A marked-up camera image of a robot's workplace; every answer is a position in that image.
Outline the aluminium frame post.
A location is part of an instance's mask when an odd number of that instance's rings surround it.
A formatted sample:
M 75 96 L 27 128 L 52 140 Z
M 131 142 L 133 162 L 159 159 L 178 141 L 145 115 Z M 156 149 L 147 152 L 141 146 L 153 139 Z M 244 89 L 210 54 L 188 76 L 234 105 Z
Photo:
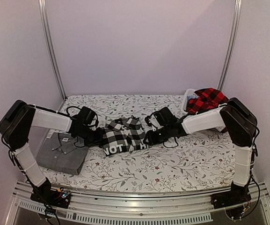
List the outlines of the aluminium frame post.
M 222 67 L 221 76 L 220 76 L 218 86 L 217 86 L 219 91 L 222 91 L 224 88 L 226 78 L 227 78 L 227 73 L 230 67 L 231 58 L 234 51 L 235 41 L 236 41 L 239 24 L 240 24 L 241 8 L 242 8 L 242 0 L 235 0 L 230 37 L 229 37 L 229 41 L 227 45 L 227 51 L 226 51 L 226 56 L 225 56 L 225 60 Z
M 56 81 L 59 93 L 61 95 L 61 98 L 65 100 L 67 96 L 66 96 L 63 81 L 59 72 L 57 58 L 56 58 L 56 54 L 55 54 L 55 50 L 53 46 L 52 37 L 51 37 L 51 30 L 50 30 L 49 21 L 48 21 L 46 1 L 39 0 L 38 5 L 39 5 L 39 12 L 40 12 L 41 22 L 42 22 L 42 27 L 43 27 L 43 32 L 44 32 L 44 38 L 46 41 L 46 46 L 47 46 L 48 54 L 50 57 L 51 67 L 54 73 L 55 81 Z

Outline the folded grey button shirt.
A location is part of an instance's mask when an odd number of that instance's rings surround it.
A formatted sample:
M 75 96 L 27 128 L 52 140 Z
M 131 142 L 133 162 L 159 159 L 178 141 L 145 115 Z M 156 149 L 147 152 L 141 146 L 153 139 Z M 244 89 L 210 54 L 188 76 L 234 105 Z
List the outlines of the folded grey button shirt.
M 39 166 L 53 171 L 78 175 L 83 167 L 88 147 L 78 137 L 54 132 L 46 138 L 36 161 Z

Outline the front aluminium rail frame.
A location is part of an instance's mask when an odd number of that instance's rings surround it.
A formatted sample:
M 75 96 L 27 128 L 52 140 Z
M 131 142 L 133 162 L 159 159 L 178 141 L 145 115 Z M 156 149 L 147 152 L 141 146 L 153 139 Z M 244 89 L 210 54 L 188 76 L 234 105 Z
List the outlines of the front aluminium rail frame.
M 31 191 L 29 184 L 17 182 L 7 225 L 270 225 L 270 196 L 263 182 L 250 184 L 252 200 L 242 219 L 228 215 L 239 205 L 215 209 L 211 204 L 211 195 L 227 188 L 143 194 L 73 189 L 68 208 L 57 208 L 50 219 L 44 205 L 31 200 Z

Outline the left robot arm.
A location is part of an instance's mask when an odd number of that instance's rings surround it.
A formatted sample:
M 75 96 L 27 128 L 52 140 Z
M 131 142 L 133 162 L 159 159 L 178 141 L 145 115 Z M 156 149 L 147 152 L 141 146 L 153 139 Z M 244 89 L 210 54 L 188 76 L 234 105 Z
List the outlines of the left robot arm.
M 33 127 L 53 129 L 83 140 L 85 146 L 99 145 L 102 130 L 97 114 L 83 107 L 76 115 L 68 115 L 17 100 L 0 121 L 1 141 L 9 149 L 10 158 L 35 187 L 36 195 L 44 203 L 51 203 L 55 194 L 44 186 L 48 180 L 37 164 L 30 146 L 29 133 Z

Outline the black white plaid shirt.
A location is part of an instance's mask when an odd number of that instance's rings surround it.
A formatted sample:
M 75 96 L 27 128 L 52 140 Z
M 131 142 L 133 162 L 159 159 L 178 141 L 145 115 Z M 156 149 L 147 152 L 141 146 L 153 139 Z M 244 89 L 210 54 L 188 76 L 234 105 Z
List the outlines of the black white plaid shirt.
M 119 118 L 106 121 L 102 128 L 102 140 L 100 148 L 105 156 L 111 156 L 123 152 L 145 150 L 150 145 L 144 143 L 146 133 L 139 118 Z

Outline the left aluminium frame post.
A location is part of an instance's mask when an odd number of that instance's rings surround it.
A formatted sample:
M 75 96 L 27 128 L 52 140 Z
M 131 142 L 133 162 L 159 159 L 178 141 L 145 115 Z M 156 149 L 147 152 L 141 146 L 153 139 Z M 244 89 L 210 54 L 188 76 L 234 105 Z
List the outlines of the left aluminium frame post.
M 59 93 L 61 95 L 61 98 L 65 100 L 67 96 L 66 96 L 63 81 L 59 72 L 57 58 L 56 58 L 56 54 L 55 54 L 55 50 L 53 46 L 52 37 L 51 37 L 51 30 L 50 30 L 49 21 L 48 21 L 46 1 L 39 0 L 38 5 L 39 5 L 39 12 L 40 12 L 41 22 L 42 22 L 42 27 L 43 27 L 43 32 L 44 32 L 44 38 L 46 41 L 46 46 L 47 46 L 48 54 L 50 57 L 51 67 L 54 73 L 55 81 L 56 81 Z

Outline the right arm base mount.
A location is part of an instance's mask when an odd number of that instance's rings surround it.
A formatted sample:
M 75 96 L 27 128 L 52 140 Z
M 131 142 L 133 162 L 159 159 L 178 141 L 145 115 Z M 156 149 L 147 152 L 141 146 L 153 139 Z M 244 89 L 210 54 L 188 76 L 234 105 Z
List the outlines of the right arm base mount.
M 251 200 L 248 184 L 245 186 L 235 185 L 231 183 L 231 189 L 226 192 L 221 192 L 211 195 L 211 204 L 214 209 L 224 208 L 241 204 Z

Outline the blue garment in basket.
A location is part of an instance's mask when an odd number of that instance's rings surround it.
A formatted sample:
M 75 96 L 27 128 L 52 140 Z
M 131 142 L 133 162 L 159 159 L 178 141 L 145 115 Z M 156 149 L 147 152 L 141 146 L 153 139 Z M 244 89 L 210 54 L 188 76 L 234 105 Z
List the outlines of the blue garment in basket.
M 190 100 L 190 99 L 195 99 L 195 98 L 199 98 L 198 95 L 188 95 L 187 96 L 187 99 Z

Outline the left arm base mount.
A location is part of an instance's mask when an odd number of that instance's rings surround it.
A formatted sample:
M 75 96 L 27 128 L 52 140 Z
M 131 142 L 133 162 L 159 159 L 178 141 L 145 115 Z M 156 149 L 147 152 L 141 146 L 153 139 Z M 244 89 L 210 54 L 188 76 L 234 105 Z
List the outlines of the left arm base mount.
M 38 187 L 31 181 L 29 183 L 33 188 L 33 192 L 30 197 L 31 200 L 43 203 L 47 206 L 68 209 L 71 201 L 71 191 L 66 190 L 63 187 L 52 189 L 51 183 L 48 179 Z

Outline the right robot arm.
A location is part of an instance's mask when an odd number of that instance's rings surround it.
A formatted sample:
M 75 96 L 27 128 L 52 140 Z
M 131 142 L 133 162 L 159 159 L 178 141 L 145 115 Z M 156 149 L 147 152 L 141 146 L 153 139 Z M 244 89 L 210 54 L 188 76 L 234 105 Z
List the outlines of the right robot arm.
M 251 178 L 254 158 L 258 156 L 255 140 L 260 131 L 257 118 L 239 99 L 231 98 L 214 109 L 188 112 L 181 118 L 177 118 L 164 107 L 147 116 L 146 123 L 153 129 L 146 132 L 143 142 L 150 146 L 203 130 L 226 128 L 235 149 L 233 184 L 237 186 L 227 193 L 227 200 L 230 204 L 237 204 L 245 197 L 242 187 L 246 186 Z

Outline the floral white tablecloth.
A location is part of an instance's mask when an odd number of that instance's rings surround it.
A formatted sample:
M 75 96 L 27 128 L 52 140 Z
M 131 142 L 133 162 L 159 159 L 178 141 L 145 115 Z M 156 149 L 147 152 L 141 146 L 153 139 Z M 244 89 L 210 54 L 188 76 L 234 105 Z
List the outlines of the floral white tablecloth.
M 235 149 L 229 134 L 210 129 L 108 157 L 102 148 L 88 148 L 78 175 L 40 169 L 52 184 L 75 189 L 132 193 L 205 190 L 231 185 Z

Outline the right aluminium frame post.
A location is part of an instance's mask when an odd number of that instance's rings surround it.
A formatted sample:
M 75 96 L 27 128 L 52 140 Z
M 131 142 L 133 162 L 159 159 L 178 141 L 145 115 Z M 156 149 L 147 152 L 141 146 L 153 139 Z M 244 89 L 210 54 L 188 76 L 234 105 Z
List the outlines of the right aluminium frame post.
M 235 0 L 230 37 L 229 37 L 229 41 L 227 45 L 227 51 L 226 51 L 226 56 L 225 56 L 225 60 L 222 67 L 221 76 L 220 76 L 218 86 L 217 86 L 219 91 L 222 91 L 224 88 L 226 78 L 227 78 L 227 73 L 230 67 L 231 58 L 234 51 L 235 41 L 236 41 L 239 24 L 240 24 L 241 8 L 242 8 L 242 0 Z

